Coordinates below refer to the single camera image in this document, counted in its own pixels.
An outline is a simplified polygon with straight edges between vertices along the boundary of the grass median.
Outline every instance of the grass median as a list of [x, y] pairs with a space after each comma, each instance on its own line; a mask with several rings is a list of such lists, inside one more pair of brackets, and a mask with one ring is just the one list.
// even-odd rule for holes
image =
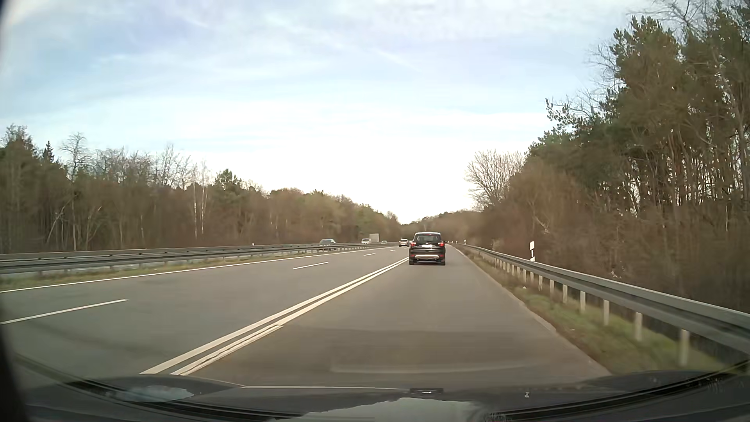
[[307, 257], [312, 255], [324, 255], [326, 252], [313, 252], [304, 253], [299, 252], [292, 255], [279, 255], [279, 256], [259, 256], [249, 255], [242, 258], [232, 258], [222, 260], [221, 258], [209, 258], [206, 261], [193, 262], [189, 264], [177, 264], [179, 261], [174, 261], [175, 264], [161, 264], [153, 267], [141, 267], [141, 268], [109, 268], [102, 267], [101, 269], [92, 268], [86, 271], [70, 271], [69, 273], [52, 273], [48, 275], [36, 275], [36, 273], [28, 273], [24, 275], [21, 273], [18, 276], [0, 276], [0, 293], [3, 291], [13, 290], [17, 288], [29, 288], [45, 285], [58, 285], [64, 283], [75, 283], [75, 282], [88, 282], [91, 280], [99, 279], [115, 279], [120, 277], [128, 276], [144, 276], [147, 274], [159, 274], [168, 273], [170, 271], [179, 270], [193, 270], [197, 268], [208, 268], [208, 267], [223, 267], [233, 264], [245, 264], [250, 262], [258, 261], [275, 261], [282, 258], [295, 258], [295, 257]]

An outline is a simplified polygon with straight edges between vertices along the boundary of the bare tree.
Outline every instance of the bare tree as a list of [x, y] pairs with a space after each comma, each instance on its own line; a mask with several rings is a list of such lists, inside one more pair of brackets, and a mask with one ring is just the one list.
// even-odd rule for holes
[[477, 210], [500, 203], [511, 177], [521, 170], [526, 155], [521, 152], [500, 153], [495, 149], [478, 151], [466, 167], [464, 180], [474, 185], [469, 194]]
[[82, 133], [76, 132], [62, 142], [60, 149], [68, 155], [64, 161], [70, 180], [74, 180], [78, 173], [85, 170], [91, 161], [91, 153], [87, 146], [87, 139]]

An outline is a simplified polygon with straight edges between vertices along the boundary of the grass verge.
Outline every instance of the grass verge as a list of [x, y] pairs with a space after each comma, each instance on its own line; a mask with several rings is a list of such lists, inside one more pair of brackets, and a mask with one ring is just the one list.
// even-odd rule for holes
[[602, 309], [586, 305], [586, 312], [578, 311], [578, 302], [552, 300], [545, 279], [544, 290], [536, 284], [524, 285], [520, 279], [497, 269], [470, 251], [462, 250], [477, 266], [498, 281], [506, 290], [522, 300], [557, 332], [607, 368], [613, 375], [657, 369], [699, 369], [720, 371], [728, 365], [708, 354], [691, 349], [688, 366], [677, 363], [677, 342], [667, 336], [643, 328], [643, 339], [633, 337], [634, 325], [610, 312], [609, 325], [602, 323]]
[[70, 274], [50, 274], [45, 276], [28, 276], [28, 277], [3, 277], [0, 276], [0, 293], [3, 291], [13, 290], [17, 288], [28, 288], [45, 285], [58, 285], [64, 283], [74, 282], [87, 282], [91, 280], [99, 279], [114, 279], [118, 277], [128, 276], [142, 276], [145, 274], [158, 274], [168, 273], [170, 271], [179, 270], [192, 270], [196, 268], [207, 268], [207, 267], [222, 267], [232, 264], [244, 264], [249, 262], [257, 261], [275, 261], [281, 258], [294, 258], [296, 256], [311, 256], [318, 255], [316, 252], [312, 254], [299, 253], [297, 255], [281, 255], [276, 257], [261, 257], [261, 256], [247, 256], [244, 258], [233, 258], [222, 261], [220, 258], [211, 259], [203, 262], [195, 262], [192, 264], [167, 264], [159, 267], [143, 267], [143, 268], [122, 268], [122, 269], [110, 269], [102, 268], [101, 270], [86, 270], [85, 272], [70, 273]]

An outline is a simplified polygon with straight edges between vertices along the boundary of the forest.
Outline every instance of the forest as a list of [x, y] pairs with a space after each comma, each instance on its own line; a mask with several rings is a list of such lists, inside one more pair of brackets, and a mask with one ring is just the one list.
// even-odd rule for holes
[[401, 226], [343, 195], [264, 191], [231, 170], [161, 153], [58, 148], [11, 125], [0, 143], [0, 254], [397, 239]]
[[658, 6], [593, 54], [597, 89], [547, 100], [527, 152], [476, 153], [470, 237], [748, 311], [750, 5]]

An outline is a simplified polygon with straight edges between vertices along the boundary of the asphalt road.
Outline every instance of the asphalt road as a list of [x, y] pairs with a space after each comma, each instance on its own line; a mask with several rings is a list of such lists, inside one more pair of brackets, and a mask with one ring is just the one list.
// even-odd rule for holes
[[457, 249], [444, 267], [406, 257], [388, 247], [7, 292], [1, 328], [15, 352], [92, 378], [463, 388], [607, 375]]

